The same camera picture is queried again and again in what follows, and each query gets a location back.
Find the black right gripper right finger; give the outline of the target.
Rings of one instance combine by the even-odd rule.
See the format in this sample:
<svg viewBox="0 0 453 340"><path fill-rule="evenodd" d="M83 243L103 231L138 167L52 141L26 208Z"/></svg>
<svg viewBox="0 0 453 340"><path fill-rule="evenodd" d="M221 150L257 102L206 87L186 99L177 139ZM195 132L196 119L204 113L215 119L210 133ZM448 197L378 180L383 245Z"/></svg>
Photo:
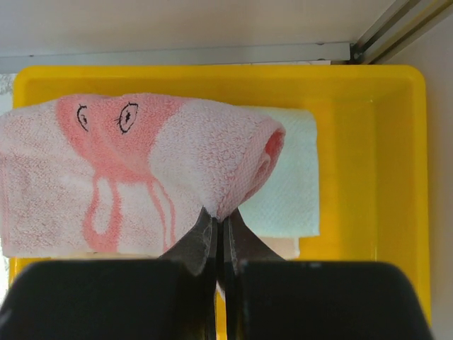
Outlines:
<svg viewBox="0 0 453 340"><path fill-rule="evenodd" d="M222 292L226 304L226 336L242 339L242 292L240 264L244 261L281 261L277 255L243 221L239 210L222 223Z"/></svg>

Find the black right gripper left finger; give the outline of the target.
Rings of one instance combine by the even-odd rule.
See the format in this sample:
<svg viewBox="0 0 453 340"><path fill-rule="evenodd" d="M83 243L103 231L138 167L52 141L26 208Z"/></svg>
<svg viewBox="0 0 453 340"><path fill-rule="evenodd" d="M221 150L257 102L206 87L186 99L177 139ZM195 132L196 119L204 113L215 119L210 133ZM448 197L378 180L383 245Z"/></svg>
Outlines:
<svg viewBox="0 0 453 340"><path fill-rule="evenodd" d="M194 226L159 257L180 266L176 285L172 339L216 339L217 225L201 209Z"/></svg>

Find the mint green towel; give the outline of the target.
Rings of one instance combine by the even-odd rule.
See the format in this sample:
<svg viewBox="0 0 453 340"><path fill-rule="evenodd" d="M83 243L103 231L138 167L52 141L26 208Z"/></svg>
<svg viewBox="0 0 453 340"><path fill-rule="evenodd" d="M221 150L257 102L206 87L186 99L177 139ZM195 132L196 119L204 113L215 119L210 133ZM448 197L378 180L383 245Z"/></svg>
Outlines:
<svg viewBox="0 0 453 340"><path fill-rule="evenodd" d="M307 110L253 107L286 130L277 164L265 185L239 207L259 237L301 238L320 233L317 126Z"/></svg>

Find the pink patterned towel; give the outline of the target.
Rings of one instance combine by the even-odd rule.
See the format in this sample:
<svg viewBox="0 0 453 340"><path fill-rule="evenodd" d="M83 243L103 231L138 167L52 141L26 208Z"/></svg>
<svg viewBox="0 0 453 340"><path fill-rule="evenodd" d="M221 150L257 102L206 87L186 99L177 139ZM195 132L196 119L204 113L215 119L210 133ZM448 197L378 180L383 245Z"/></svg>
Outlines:
<svg viewBox="0 0 453 340"><path fill-rule="evenodd" d="M223 220L268 180L282 124L152 93L77 94L1 117L4 256L158 256L202 210Z"/></svg>

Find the orange fox towel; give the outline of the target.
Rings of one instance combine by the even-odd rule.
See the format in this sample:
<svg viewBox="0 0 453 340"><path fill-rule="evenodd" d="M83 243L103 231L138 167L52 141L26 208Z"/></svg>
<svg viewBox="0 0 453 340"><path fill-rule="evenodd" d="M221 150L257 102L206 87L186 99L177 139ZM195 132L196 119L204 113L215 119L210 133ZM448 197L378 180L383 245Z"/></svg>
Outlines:
<svg viewBox="0 0 453 340"><path fill-rule="evenodd" d="M296 259L300 255L298 238L261 237L260 240L284 259ZM55 259L156 259L157 255L119 253L79 253L55 257Z"/></svg>

